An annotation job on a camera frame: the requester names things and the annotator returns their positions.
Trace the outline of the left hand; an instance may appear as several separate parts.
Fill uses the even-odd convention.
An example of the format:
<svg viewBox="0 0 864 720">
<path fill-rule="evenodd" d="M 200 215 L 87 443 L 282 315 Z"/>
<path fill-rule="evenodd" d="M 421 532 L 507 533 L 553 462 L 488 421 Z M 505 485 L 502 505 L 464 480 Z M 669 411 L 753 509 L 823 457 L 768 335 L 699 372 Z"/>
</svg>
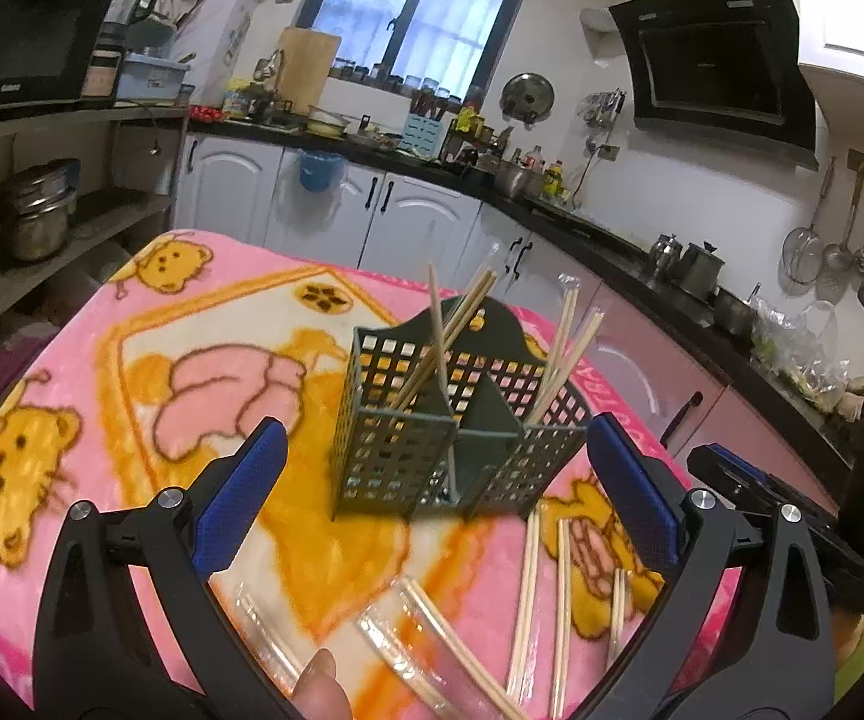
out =
<svg viewBox="0 0 864 720">
<path fill-rule="evenodd" d="M 336 679 L 336 660 L 320 649 L 300 673 L 290 702 L 305 720 L 350 720 L 352 709 L 346 691 Z"/>
</svg>

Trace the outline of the right hand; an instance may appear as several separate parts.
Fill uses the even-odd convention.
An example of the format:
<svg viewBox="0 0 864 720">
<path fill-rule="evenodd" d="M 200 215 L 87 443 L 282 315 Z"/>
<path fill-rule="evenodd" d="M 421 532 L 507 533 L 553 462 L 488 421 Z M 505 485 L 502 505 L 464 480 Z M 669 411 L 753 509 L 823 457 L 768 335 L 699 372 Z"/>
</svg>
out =
<svg viewBox="0 0 864 720">
<path fill-rule="evenodd" d="M 864 673 L 864 616 L 834 606 L 830 610 L 830 622 L 836 651 L 834 700 L 839 702 Z"/>
</svg>

